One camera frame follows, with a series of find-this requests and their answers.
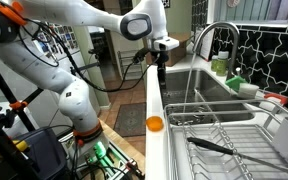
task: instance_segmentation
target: soap bottle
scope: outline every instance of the soap bottle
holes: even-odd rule
[[[214,55],[212,56],[212,64],[211,64],[211,71],[213,72],[216,72],[216,69],[217,69],[217,59],[218,59],[218,56],[217,55]]]
[[[216,62],[216,75],[226,76],[226,66],[228,61],[228,51],[220,51]]]

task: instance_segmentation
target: sink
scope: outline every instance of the sink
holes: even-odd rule
[[[160,87],[162,103],[165,107],[168,104],[184,103],[189,70],[167,72],[166,86]],[[234,101],[237,97],[232,96],[217,80],[203,69],[192,71],[187,103],[190,102],[211,102],[211,101]],[[190,106],[185,108],[185,112],[210,112],[210,111],[238,111],[247,110],[242,104],[234,105],[212,105],[212,106]],[[183,112],[183,108],[173,107],[168,114]],[[170,119],[173,125],[206,124],[217,120],[221,122],[244,121],[253,119],[254,115],[249,114],[229,114],[229,115],[209,115],[209,116],[188,116]]]

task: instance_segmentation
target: green sponge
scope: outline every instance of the green sponge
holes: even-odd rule
[[[225,82],[225,84],[233,89],[234,91],[238,92],[240,90],[240,84],[247,83],[245,79],[241,78],[241,76],[235,76]]]

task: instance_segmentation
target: wire dish rack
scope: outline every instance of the wire dish rack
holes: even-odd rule
[[[211,105],[232,105],[238,103],[248,103],[258,105],[266,101],[275,106],[272,112],[260,108],[243,111],[217,111],[217,112],[188,112],[191,106],[211,106]],[[186,109],[184,113],[172,113],[174,107]],[[231,123],[221,123],[216,121],[212,124],[190,125],[183,122],[181,126],[168,123],[168,149],[169,149],[169,172],[171,180],[252,180],[252,179],[288,179],[288,174],[277,169],[242,159],[238,155],[225,155],[212,150],[195,146],[187,141],[188,137],[196,137],[221,145],[241,154],[252,156],[272,164],[288,168],[288,160],[283,158],[274,148],[274,131],[278,129],[282,119],[277,118],[276,112],[283,112],[288,116],[288,110],[279,106],[275,102],[268,100],[241,100],[241,101],[219,101],[219,102],[199,102],[170,104],[165,107],[164,114],[167,122],[173,118],[183,118],[185,116],[217,116],[222,114],[243,114],[254,113],[256,118],[261,118],[262,123],[249,124],[239,123],[232,120]]]

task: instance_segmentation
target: faucet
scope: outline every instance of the faucet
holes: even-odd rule
[[[193,47],[193,52],[196,53],[198,52],[198,50],[201,48],[202,45],[202,40],[204,38],[204,36],[212,29],[217,28],[217,27],[225,27],[231,30],[231,32],[233,32],[233,37],[234,37],[234,44],[233,44],[233,49],[232,49],[232,55],[231,55],[231,61],[228,67],[228,73],[227,73],[227,77],[226,80],[231,79],[232,77],[234,77],[234,73],[233,73],[233,69],[234,69],[234,64],[236,61],[236,54],[237,54],[237,48],[238,48],[238,43],[240,42],[240,31],[237,29],[237,27],[235,26],[235,24],[231,23],[231,22],[215,22],[209,26],[207,26],[198,36],[198,38],[196,39],[195,43],[194,43],[194,47]]]

